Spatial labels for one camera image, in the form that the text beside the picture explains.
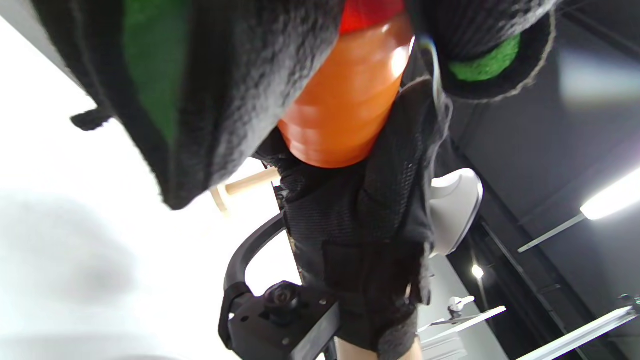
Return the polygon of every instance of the black knit glove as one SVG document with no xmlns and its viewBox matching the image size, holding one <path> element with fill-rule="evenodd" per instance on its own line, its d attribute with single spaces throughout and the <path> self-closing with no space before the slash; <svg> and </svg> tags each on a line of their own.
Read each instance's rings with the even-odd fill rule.
<svg viewBox="0 0 640 360">
<path fill-rule="evenodd" d="M 416 305 L 428 300 L 421 276 L 433 244 L 426 204 L 443 137 L 431 82 L 422 80 L 400 93 L 368 160 L 337 169 L 307 165 L 277 129 L 257 153 L 278 167 L 289 191 L 285 221 L 305 286 L 334 292 L 338 337 L 380 359 L 409 350 Z"/>
<path fill-rule="evenodd" d="M 530 84 L 554 38 L 558 0 L 407 0 L 418 36 L 432 37 L 447 93 L 468 100 Z M 426 54 L 426 68 L 430 55 Z"/>
<path fill-rule="evenodd" d="M 344 0 L 31 0 L 98 108 L 180 209 L 231 176 L 333 49 Z"/>
</svg>

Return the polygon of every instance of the white surface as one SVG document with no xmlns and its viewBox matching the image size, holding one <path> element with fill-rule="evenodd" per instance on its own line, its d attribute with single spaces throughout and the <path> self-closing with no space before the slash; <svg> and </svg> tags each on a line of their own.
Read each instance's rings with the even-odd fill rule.
<svg viewBox="0 0 640 360">
<path fill-rule="evenodd" d="M 640 201 L 640 168 L 591 198 L 580 211 L 589 220 L 597 220 Z"/>
<path fill-rule="evenodd" d="M 118 122 L 76 129 L 92 101 L 3 19 L 0 43 L 0 359 L 235 358 L 218 337 L 223 276 L 277 213 L 270 184 L 230 218 L 209 194 L 170 211 Z M 247 280 L 299 282 L 286 236 Z"/>
<path fill-rule="evenodd" d="M 423 360 L 457 360 L 467 355 L 458 334 L 449 334 L 422 344 Z"/>
<path fill-rule="evenodd" d="M 418 328 L 439 319 L 449 319 L 447 307 L 451 297 L 464 298 L 469 296 L 455 270 L 443 256 L 430 259 L 430 269 L 434 277 L 431 278 L 431 305 L 420 306 L 418 312 Z M 478 315 L 480 312 L 475 303 L 467 304 L 462 310 L 462 316 Z M 498 316 L 509 316 L 509 312 Z M 455 325 L 437 325 L 420 332 L 420 340 L 427 341 L 448 331 Z M 464 360 L 507 360 L 500 343 L 486 323 L 479 323 L 458 333 L 468 353 Z"/>
<path fill-rule="evenodd" d="M 431 256 L 448 255 L 469 230 L 483 198 L 476 173 L 463 168 L 431 181 L 429 208 L 435 244 Z"/>
</svg>

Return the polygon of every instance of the black mesh fabric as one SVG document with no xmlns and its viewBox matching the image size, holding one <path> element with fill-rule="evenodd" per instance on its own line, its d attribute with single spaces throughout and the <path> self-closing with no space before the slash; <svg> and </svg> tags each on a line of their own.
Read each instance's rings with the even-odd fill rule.
<svg viewBox="0 0 640 360">
<path fill-rule="evenodd" d="M 558 0 L 422 0 L 426 29 L 452 61 L 475 60 L 538 22 Z"/>
<path fill-rule="evenodd" d="M 305 285 L 335 292 L 339 337 L 385 359 L 397 359 L 413 343 L 415 327 L 392 329 L 413 319 L 422 300 L 422 260 L 433 241 L 426 184 L 443 134 L 431 98 L 428 80 L 403 90 L 369 159 L 350 167 L 302 163 L 277 130 L 258 151 L 289 190 L 285 219 Z M 384 342 L 392 347 L 380 346 L 385 334 L 393 334 Z"/>
</svg>

